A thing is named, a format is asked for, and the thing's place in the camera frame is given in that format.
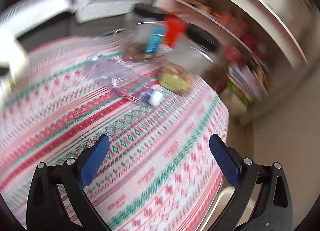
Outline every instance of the red packaging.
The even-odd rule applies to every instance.
[[[242,60],[241,52],[232,45],[226,47],[224,55],[226,56],[226,59],[230,62],[238,62]]]
[[[260,59],[263,60],[264,55],[257,48],[253,51],[253,53]]]
[[[234,19],[234,17],[228,13],[227,11],[223,11],[221,13],[221,17],[218,18],[218,22],[224,26],[224,27],[228,27],[230,25],[230,23],[232,22],[232,20]]]
[[[187,23],[175,15],[167,15],[164,22],[166,23],[167,31],[163,43],[173,48],[178,36],[185,32]]]
[[[240,40],[243,41],[243,43],[245,45],[247,45],[249,47],[249,49],[251,49],[252,51],[256,49],[257,46],[257,41],[254,37],[250,36],[250,34],[245,33]]]
[[[241,18],[238,18],[231,32],[234,35],[236,35],[238,38],[240,38],[242,35],[244,35],[247,32],[248,28],[249,28],[248,24],[244,22]]]

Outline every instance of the small white object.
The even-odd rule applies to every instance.
[[[67,164],[68,165],[72,165],[74,163],[75,163],[75,159],[74,158],[70,158],[70,159],[67,160]]]
[[[157,90],[154,90],[152,96],[150,97],[148,103],[153,106],[157,106],[162,99],[162,93]]]

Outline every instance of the black lid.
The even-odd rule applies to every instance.
[[[146,3],[136,3],[133,11],[140,16],[145,18],[153,18],[158,21],[162,21],[166,15],[164,10]]]
[[[188,24],[186,35],[210,52],[215,52],[219,46],[219,41],[215,37],[195,24]]]

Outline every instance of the snack package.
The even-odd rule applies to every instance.
[[[184,68],[165,62],[159,74],[159,85],[181,96],[190,90],[194,79]]]

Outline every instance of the pink striped tablecloth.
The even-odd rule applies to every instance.
[[[208,141],[214,133],[226,140],[226,107],[201,78],[184,97],[159,87],[158,107],[137,105],[83,73],[95,53],[121,60],[117,40],[97,38],[66,38],[29,54],[29,68],[0,114],[3,198],[25,226],[36,165],[62,164],[106,134],[110,150],[84,189],[106,223],[122,231],[194,231],[222,181]],[[156,64],[129,66],[157,86]]]

